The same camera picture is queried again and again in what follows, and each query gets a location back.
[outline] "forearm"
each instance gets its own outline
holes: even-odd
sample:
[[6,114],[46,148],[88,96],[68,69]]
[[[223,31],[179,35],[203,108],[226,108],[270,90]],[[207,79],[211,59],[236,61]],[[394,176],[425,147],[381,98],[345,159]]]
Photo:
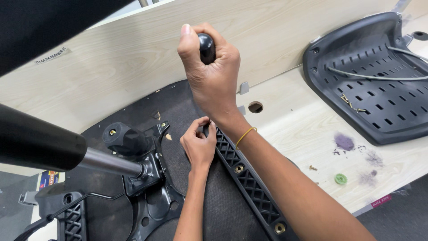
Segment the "forearm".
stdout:
[[[242,115],[231,116],[227,122],[217,120],[216,123],[235,143],[251,127]],[[239,142],[239,149],[301,239],[374,239],[356,218],[298,171],[256,131],[248,132]]]
[[174,241],[202,241],[202,214],[208,169],[189,173],[186,199],[178,220]]

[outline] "green plastic gear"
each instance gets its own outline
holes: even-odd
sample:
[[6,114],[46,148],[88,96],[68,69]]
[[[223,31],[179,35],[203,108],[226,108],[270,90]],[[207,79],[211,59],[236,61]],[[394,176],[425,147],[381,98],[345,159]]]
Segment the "green plastic gear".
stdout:
[[334,181],[336,181],[337,184],[344,185],[346,184],[348,179],[346,178],[345,175],[343,175],[342,173],[339,173],[334,177]]

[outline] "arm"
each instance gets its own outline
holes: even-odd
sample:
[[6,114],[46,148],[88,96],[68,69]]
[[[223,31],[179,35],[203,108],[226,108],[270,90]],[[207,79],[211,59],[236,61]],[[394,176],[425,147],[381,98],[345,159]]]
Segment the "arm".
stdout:
[[189,173],[189,186],[175,230],[174,241],[202,241],[205,184],[214,158],[217,140],[214,124],[210,125],[207,138],[197,128],[208,122],[209,119],[206,116],[195,120],[180,138],[180,143],[186,150],[192,169]]
[[[214,63],[204,65],[200,61],[196,33],[207,33],[213,38],[216,45]],[[238,50],[211,25],[202,24],[182,27],[178,53],[196,103],[236,143],[251,127],[236,107]],[[298,171],[256,131],[251,130],[241,140],[239,148],[301,239],[374,240],[355,217]]]

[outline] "left hand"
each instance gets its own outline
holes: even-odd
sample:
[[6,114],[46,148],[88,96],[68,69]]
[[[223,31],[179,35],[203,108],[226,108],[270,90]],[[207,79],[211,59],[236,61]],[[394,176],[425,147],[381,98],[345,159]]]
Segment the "left hand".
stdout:
[[192,171],[208,172],[214,158],[217,143],[214,122],[210,123],[208,137],[205,137],[204,133],[198,130],[198,127],[206,125],[209,121],[207,116],[194,120],[186,133],[180,138],[180,143],[186,151]]

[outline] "fingernail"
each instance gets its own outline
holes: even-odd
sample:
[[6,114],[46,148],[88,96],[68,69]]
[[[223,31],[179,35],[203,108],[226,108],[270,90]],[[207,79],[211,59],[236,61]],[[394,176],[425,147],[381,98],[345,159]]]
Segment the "fingernail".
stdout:
[[188,25],[188,24],[184,24],[181,27],[181,36],[186,35],[186,34],[190,34],[190,25]]

